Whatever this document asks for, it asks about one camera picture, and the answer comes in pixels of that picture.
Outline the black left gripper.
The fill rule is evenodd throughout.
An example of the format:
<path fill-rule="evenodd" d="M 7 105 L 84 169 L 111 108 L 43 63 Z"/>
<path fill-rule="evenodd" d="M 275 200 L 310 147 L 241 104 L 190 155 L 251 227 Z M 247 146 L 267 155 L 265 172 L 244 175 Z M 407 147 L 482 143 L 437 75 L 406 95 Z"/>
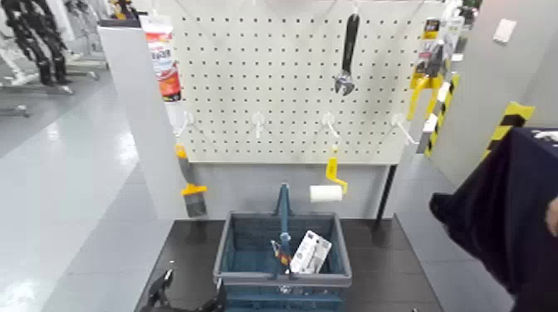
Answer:
<path fill-rule="evenodd" d="M 140 308 L 139 312 L 206 312 L 207 310 L 194 309 L 189 310 L 179 307 L 171 307 L 166 290 L 172 285 L 174 279 L 174 270 L 166 270 L 159 278 L 157 278 L 149 287 L 148 305 Z M 210 312 L 224 312 L 226 309 L 226 286 L 222 279 L 218 280 L 216 292 L 213 298 L 208 302 Z"/>

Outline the person's bare hand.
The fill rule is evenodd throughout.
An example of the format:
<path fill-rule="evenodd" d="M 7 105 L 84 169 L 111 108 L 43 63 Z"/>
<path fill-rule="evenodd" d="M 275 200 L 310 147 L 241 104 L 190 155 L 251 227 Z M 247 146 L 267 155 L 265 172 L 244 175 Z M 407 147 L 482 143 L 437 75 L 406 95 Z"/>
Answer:
<path fill-rule="evenodd" d="M 558 197 L 549 202 L 546 210 L 546 226 L 552 236 L 558 236 Z"/>

